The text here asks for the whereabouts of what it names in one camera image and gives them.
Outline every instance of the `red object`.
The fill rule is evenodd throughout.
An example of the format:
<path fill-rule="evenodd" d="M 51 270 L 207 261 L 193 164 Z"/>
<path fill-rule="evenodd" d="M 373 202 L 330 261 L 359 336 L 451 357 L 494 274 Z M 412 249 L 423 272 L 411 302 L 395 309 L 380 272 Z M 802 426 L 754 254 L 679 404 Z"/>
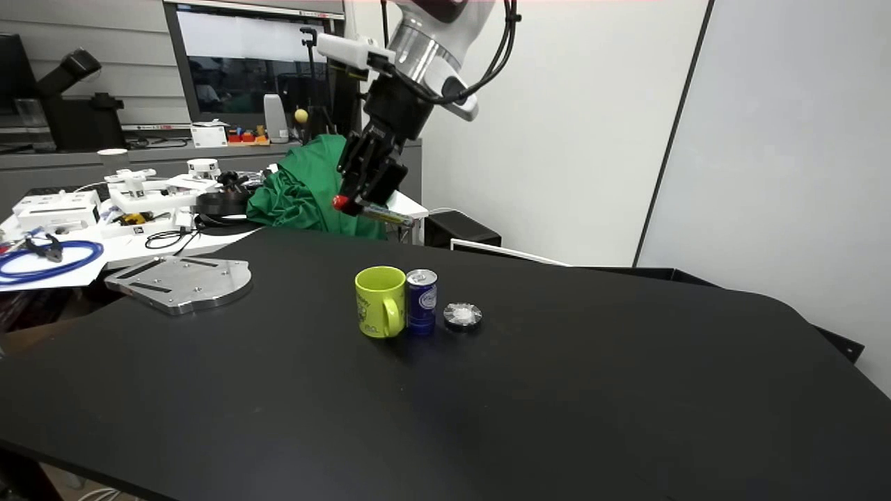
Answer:
<path fill-rule="evenodd" d="M 351 206 L 351 198 L 348 195 L 334 195 L 334 209 L 342 212 Z"/>

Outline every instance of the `computer monitor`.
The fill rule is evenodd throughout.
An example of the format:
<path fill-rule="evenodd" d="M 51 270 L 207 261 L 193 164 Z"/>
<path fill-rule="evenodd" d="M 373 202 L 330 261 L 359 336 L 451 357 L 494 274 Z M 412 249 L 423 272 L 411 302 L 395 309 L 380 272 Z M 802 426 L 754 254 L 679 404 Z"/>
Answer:
<path fill-rule="evenodd" d="M 19 113 L 22 96 L 40 96 L 30 60 L 19 36 L 0 36 L 0 120 Z"/>
<path fill-rule="evenodd" d="M 266 123 L 263 96 L 278 92 L 287 116 L 324 107 L 340 134 L 359 126 L 359 84 L 305 45 L 310 31 L 342 34 L 334 13 L 256 6 L 168 3 L 193 123 L 224 120 L 239 127 Z"/>

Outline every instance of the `green mug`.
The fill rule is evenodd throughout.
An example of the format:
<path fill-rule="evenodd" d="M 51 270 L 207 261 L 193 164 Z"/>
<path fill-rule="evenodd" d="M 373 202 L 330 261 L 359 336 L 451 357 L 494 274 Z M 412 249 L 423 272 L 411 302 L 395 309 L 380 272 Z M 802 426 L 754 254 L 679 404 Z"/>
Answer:
<path fill-rule="evenodd" d="M 359 331 L 370 338 L 399 336 L 408 326 L 408 272 L 366 266 L 358 277 Z"/>

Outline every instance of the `green fabric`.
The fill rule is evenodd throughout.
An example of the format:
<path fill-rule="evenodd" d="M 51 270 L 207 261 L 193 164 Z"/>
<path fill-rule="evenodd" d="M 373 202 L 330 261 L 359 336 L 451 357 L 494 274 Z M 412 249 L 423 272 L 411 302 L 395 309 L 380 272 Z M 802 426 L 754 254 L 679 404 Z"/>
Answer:
<path fill-rule="evenodd" d="M 340 190 L 338 162 L 342 146 L 347 139 L 334 134 L 294 146 L 285 155 L 281 170 L 249 199 L 250 223 L 386 240 L 381 223 L 348 217 L 333 206 Z"/>

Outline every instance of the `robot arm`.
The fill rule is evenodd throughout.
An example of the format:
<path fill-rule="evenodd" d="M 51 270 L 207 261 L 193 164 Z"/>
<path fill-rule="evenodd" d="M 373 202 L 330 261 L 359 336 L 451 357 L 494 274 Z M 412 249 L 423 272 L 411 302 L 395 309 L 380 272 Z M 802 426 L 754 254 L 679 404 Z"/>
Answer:
<path fill-rule="evenodd" d="M 338 36 L 317 38 L 327 57 L 380 73 L 366 103 L 367 126 L 348 139 L 340 159 L 342 187 L 334 206 L 347 215 L 359 215 L 367 202 L 386 206 L 391 199 L 408 176 L 408 166 L 395 155 L 408 139 L 418 139 L 436 106 L 445 106 L 462 120 L 475 120 L 479 107 L 475 95 L 479 87 L 468 87 L 461 66 L 495 0 L 392 3 L 405 10 L 405 18 L 391 46 Z"/>

